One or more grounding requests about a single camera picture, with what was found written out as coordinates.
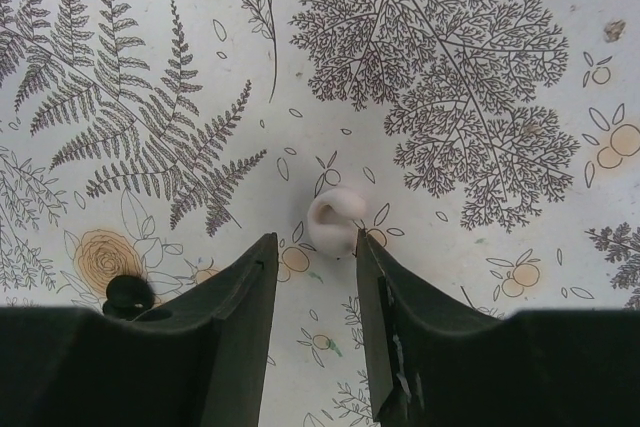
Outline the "white earbud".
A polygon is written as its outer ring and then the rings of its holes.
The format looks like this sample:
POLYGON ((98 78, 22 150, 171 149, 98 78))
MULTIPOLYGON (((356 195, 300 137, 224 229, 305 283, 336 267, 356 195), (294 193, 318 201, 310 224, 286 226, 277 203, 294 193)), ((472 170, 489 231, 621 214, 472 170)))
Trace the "white earbud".
POLYGON ((353 189, 336 187, 318 195, 307 212, 312 245, 328 257, 350 255, 357 243, 354 222, 361 219, 366 211, 366 200, 353 189))

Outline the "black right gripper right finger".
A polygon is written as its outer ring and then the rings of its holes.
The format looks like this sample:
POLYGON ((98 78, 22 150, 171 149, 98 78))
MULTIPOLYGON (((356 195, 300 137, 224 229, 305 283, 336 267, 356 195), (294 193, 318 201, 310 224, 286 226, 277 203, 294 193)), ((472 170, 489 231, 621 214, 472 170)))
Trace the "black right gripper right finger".
POLYGON ((636 312, 538 309, 497 319, 418 277, 365 232, 356 277, 378 424, 638 424, 636 312))

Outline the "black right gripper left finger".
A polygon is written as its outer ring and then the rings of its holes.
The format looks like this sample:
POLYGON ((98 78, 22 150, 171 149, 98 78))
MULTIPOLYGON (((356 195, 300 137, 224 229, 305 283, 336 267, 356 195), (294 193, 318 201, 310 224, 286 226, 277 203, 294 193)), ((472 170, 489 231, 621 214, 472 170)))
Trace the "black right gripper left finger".
POLYGON ((1 311, 5 426, 255 426, 278 273, 269 233, 221 273, 131 321, 1 311))

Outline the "black earbud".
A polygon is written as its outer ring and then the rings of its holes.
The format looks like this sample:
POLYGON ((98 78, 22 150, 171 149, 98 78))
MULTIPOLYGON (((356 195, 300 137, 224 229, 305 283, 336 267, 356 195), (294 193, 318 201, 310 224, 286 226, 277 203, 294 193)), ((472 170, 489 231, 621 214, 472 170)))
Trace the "black earbud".
POLYGON ((144 279, 119 275, 107 285, 102 312, 107 317, 131 321, 150 310, 154 300, 153 291, 144 279))

